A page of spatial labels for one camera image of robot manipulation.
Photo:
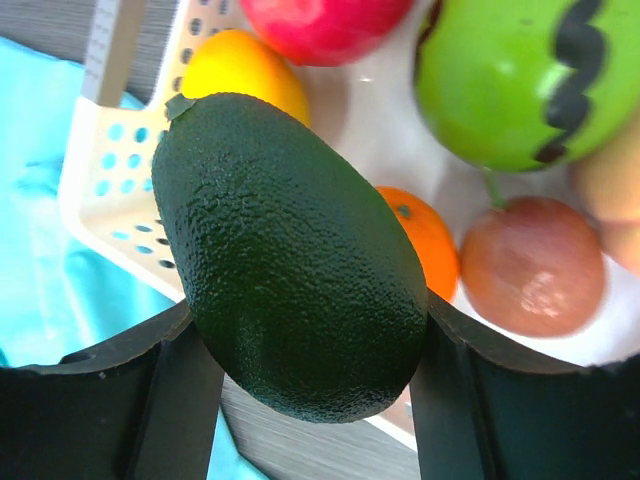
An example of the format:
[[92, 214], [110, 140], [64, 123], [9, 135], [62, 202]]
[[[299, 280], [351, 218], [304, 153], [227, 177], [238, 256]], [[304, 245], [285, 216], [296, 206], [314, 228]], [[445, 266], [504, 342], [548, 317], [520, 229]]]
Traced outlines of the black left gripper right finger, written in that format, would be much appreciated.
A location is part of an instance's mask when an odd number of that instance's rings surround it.
[[424, 479], [636, 479], [639, 358], [581, 367], [429, 296], [410, 384]]

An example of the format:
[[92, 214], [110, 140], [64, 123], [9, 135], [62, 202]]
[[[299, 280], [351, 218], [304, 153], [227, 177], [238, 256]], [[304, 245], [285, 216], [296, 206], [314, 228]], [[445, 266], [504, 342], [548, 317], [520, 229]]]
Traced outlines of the red fake apple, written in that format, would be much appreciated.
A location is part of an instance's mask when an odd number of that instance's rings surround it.
[[378, 48], [410, 12], [408, 0], [250, 0], [242, 10], [276, 52], [301, 66], [336, 67]]

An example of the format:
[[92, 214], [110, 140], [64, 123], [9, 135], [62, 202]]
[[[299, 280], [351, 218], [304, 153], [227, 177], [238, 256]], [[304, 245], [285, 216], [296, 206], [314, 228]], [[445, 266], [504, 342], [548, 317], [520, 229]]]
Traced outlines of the yellow fake lemon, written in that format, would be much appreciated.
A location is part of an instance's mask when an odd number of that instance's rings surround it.
[[229, 92], [251, 95], [311, 125], [302, 82], [279, 54], [245, 30], [228, 29], [208, 38], [192, 55], [180, 92], [190, 99]]

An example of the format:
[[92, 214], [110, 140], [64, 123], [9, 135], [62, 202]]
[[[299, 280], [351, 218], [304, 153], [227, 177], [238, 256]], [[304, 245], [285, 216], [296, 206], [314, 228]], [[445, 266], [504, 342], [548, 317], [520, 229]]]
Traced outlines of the dark green fake avocado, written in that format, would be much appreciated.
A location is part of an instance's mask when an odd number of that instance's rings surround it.
[[178, 96], [170, 111], [153, 192], [211, 355], [256, 400], [299, 420], [387, 409], [422, 355], [428, 289], [386, 201], [262, 100]]

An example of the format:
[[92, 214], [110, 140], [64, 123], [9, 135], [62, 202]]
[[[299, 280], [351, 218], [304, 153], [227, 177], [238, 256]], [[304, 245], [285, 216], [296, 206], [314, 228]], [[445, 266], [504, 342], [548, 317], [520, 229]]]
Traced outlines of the fake peach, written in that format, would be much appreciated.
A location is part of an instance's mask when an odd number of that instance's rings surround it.
[[579, 161], [573, 184], [586, 211], [597, 221], [605, 252], [639, 273], [639, 115], [604, 146]]

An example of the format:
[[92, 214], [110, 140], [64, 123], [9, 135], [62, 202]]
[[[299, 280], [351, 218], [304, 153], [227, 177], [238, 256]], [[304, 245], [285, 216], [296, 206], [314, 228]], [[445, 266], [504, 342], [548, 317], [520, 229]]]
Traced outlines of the orange fake orange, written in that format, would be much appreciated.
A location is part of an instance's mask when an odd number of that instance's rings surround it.
[[416, 251], [430, 290], [452, 302], [460, 266], [454, 238], [436, 210], [419, 197], [390, 186], [377, 186]]

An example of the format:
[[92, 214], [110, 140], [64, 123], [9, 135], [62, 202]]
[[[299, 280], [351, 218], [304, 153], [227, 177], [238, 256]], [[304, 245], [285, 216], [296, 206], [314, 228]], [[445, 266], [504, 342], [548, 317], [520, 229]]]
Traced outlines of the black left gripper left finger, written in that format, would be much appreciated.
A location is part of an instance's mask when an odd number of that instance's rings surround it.
[[185, 302], [56, 365], [1, 370], [4, 479], [203, 479], [224, 373]]

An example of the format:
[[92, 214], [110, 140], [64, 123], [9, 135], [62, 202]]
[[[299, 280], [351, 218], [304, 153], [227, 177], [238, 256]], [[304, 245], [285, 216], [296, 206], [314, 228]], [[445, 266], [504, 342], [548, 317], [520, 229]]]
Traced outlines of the green fake fruit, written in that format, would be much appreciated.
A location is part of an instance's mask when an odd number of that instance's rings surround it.
[[416, 46], [414, 92], [459, 158], [524, 172], [570, 162], [639, 102], [635, 1], [438, 1]]

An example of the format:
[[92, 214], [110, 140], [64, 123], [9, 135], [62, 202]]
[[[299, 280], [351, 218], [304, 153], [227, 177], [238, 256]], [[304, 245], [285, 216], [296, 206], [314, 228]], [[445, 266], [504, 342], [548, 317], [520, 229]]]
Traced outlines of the brown fake kiwi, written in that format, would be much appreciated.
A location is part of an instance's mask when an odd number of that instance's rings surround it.
[[528, 337], [558, 337], [585, 326], [607, 285], [600, 240], [585, 218], [547, 197], [491, 208], [468, 229], [461, 279], [485, 320]]

